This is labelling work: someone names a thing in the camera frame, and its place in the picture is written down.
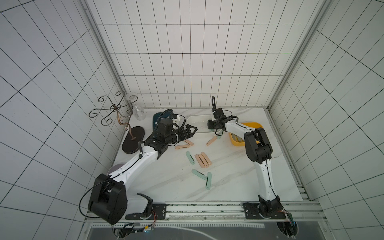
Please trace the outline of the olive knife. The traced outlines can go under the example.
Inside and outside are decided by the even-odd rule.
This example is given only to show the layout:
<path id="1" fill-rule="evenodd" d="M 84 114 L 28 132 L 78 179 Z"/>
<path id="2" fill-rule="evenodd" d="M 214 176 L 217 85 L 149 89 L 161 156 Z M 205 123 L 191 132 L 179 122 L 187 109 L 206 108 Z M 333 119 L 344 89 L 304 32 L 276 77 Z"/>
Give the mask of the olive knife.
<path id="1" fill-rule="evenodd" d="M 238 136 L 234 136 L 234 139 L 237 141 L 237 142 L 241 142 L 242 140 L 241 140 L 241 138 L 239 138 Z"/>

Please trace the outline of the white storage box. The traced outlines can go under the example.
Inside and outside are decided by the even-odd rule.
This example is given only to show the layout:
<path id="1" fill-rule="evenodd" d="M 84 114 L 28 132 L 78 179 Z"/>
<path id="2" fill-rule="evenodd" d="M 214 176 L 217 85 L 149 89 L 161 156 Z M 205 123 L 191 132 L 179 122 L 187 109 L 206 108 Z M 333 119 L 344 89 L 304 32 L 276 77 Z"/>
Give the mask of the white storage box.
<path id="1" fill-rule="evenodd" d="M 212 120 L 211 115 L 190 116 L 187 118 L 187 124 L 198 128 L 197 134 L 214 132 L 208 129 L 208 120 Z"/>

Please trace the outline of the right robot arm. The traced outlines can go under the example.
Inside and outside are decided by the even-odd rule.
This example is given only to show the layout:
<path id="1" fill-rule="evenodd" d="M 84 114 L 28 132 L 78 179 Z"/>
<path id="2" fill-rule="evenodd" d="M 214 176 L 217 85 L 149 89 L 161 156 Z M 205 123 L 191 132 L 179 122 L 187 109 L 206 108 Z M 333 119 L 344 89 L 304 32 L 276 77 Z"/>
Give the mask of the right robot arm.
<path id="1" fill-rule="evenodd" d="M 245 143 L 246 155 L 254 163 L 259 183 L 259 214 L 265 218 L 271 218 L 275 212 L 283 209 L 280 197 L 275 193 L 272 176 L 272 153 L 264 128 L 252 129 L 240 124 L 233 119 L 208 120 L 209 130 L 222 130 L 242 137 Z"/>

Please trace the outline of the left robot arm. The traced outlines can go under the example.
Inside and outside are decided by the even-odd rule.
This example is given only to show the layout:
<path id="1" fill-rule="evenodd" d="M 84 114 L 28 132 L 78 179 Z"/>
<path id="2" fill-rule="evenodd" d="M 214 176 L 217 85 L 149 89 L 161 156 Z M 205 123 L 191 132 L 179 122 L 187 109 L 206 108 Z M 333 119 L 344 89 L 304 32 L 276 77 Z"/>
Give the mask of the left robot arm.
<path id="1" fill-rule="evenodd" d="M 129 188 L 134 180 L 151 163 L 158 160 L 170 145 L 192 138 L 197 127 L 176 124 L 169 118 L 160 119 L 151 135 L 138 143 L 139 153 L 130 161 L 111 172 L 100 174 L 90 189 L 88 210 L 111 225 L 126 215 L 144 219 L 151 217 L 153 200 L 144 194 L 130 194 Z"/>

